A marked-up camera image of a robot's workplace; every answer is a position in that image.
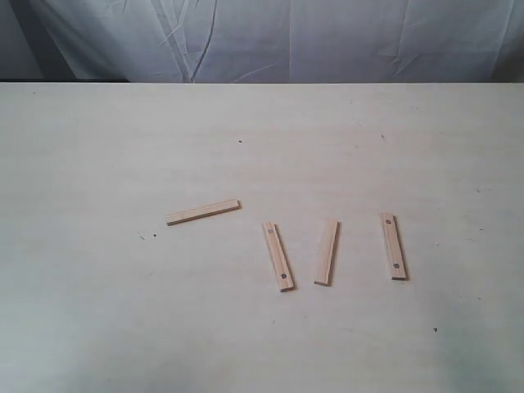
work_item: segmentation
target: white fabric backdrop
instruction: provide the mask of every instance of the white fabric backdrop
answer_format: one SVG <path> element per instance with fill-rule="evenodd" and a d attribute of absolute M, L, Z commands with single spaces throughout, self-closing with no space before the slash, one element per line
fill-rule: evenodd
<path fill-rule="evenodd" d="M 489 80 L 508 63 L 524 65 L 523 0 L 32 4 L 78 78 L 450 82 Z"/>

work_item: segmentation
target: wooden strip with holes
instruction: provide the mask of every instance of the wooden strip with holes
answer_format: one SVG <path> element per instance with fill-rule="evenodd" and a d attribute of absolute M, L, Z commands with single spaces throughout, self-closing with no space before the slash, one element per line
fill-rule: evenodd
<path fill-rule="evenodd" d="M 179 211 L 177 213 L 171 213 L 167 215 L 167 224 L 175 225 L 190 221 L 192 219 L 201 219 L 210 215 L 219 215 L 227 211 L 240 209 L 240 201 L 238 199 L 230 199 L 228 201 L 214 203 L 212 205 L 206 205 L 197 207 L 196 209 Z"/>
<path fill-rule="evenodd" d="M 404 258 L 402 257 L 402 249 L 400 248 L 395 216 L 392 213 L 382 213 L 380 217 L 386 241 L 387 257 L 390 262 L 391 279 L 406 280 L 408 277 L 404 266 Z"/>
<path fill-rule="evenodd" d="M 265 240 L 268 244 L 275 274 L 277 275 L 280 292 L 289 291 L 293 289 L 295 284 L 293 283 L 289 266 L 287 265 L 286 255 L 284 254 L 275 224 L 264 223 L 262 227 L 264 228 Z"/>
<path fill-rule="evenodd" d="M 315 284 L 329 287 L 331 285 L 332 261 L 337 239 L 338 221 L 326 219 L 318 253 L 318 272 Z"/>

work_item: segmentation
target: wood grain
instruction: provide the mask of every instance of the wood grain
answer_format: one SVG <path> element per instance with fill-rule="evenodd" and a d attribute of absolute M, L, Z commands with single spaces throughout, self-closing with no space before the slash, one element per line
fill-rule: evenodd
<path fill-rule="evenodd" d="M 206 205 L 197 207 L 196 209 L 179 211 L 171 213 L 166 216 L 167 224 L 175 225 L 191 221 L 192 219 L 201 219 L 209 217 L 210 215 L 219 215 L 231 210 L 240 209 L 240 201 L 238 199 L 230 199 L 228 201 L 214 203 L 213 205 Z"/>
<path fill-rule="evenodd" d="M 332 262 L 337 240 L 338 221 L 335 219 L 326 219 L 320 250 L 318 252 L 318 271 L 315 284 L 329 287 L 332 277 Z"/>
<path fill-rule="evenodd" d="M 290 291 L 295 284 L 293 283 L 293 278 L 287 265 L 286 255 L 282 248 L 280 238 L 278 237 L 277 228 L 273 223 L 264 223 L 262 228 L 264 229 L 265 240 L 268 244 L 271 260 L 273 261 L 274 271 L 277 275 L 280 292 Z"/>
<path fill-rule="evenodd" d="M 386 242 L 387 257 L 389 260 L 391 279 L 407 280 L 399 234 L 396 229 L 395 216 L 392 213 L 381 213 L 382 229 Z"/>

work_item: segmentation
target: white table surface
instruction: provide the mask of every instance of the white table surface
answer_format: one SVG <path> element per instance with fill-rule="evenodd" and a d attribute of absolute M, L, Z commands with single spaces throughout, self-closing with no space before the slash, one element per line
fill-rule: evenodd
<path fill-rule="evenodd" d="M 524 85 L 0 84 L 0 184 L 2 393 L 524 391 Z"/>

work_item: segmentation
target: light wood piece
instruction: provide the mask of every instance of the light wood piece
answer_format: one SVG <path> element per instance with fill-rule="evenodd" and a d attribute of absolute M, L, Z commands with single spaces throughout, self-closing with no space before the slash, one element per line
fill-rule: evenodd
<path fill-rule="evenodd" d="M 284 254 L 275 224 L 265 223 L 262 227 L 264 228 L 265 240 L 268 244 L 271 260 L 273 261 L 280 292 L 289 291 L 293 289 L 295 284 L 293 283 L 293 278 L 287 265 L 286 255 Z"/>
<path fill-rule="evenodd" d="M 175 225 L 191 221 L 192 219 L 201 219 L 203 217 L 209 217 L 210 215 L 219 215 L 220 213 L 236 209 L 240 209 L 240 201 L 238 199 L 230 199 L 228 201 L 214 203 L 213 205 L 171 213 L 167 215 L 166 219 L 168 225 Z"/>
<path fill-rule="evenodd" d="M 402 257 L 399 234 L 396 230 L 395 216 L 392 213 L 381 213 L 380 218 L 382 229 L 384 230 L 384 240 L 386 241 L 391 279 L 406 280 L 408 277 L 404 266 L 404 258 Z"/>
<path fill-rule="evenodd" d="M 332 261 L 337 242 L 338 224 L 338 221 L 335 219 L 326 219 L 324 222 L 320 251 L 318 253 L 318 272 L 314 283 L 325 287 L 331 285 Z"/>

